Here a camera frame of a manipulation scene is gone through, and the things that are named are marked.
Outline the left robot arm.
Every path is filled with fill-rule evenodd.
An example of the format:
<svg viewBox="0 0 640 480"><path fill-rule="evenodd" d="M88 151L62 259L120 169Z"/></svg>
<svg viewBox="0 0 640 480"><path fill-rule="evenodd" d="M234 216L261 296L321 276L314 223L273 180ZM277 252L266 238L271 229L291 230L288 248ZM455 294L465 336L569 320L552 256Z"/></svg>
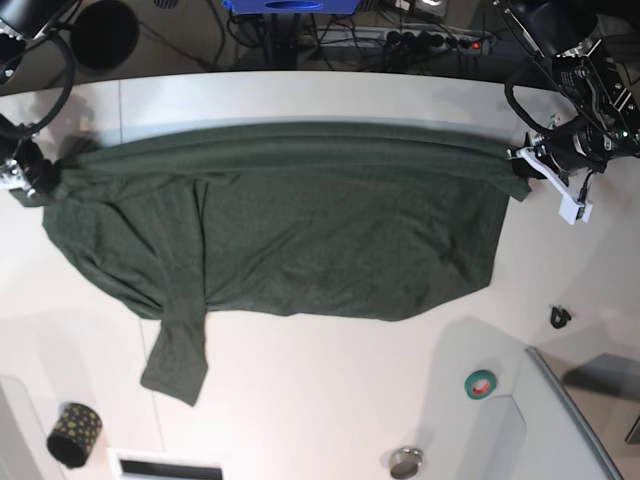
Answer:
<svg viewBox="0 0 640 480"><path fill-rule="evenodd" d="M581 170L602 173L618 157L639 155L639 104L625 86L597 14L573 1L498 1L526 59L504 83L514 113L529 127L524 148L567 184ZM518 102L514 87L541 75L576 111L544 127Z"/></svg>

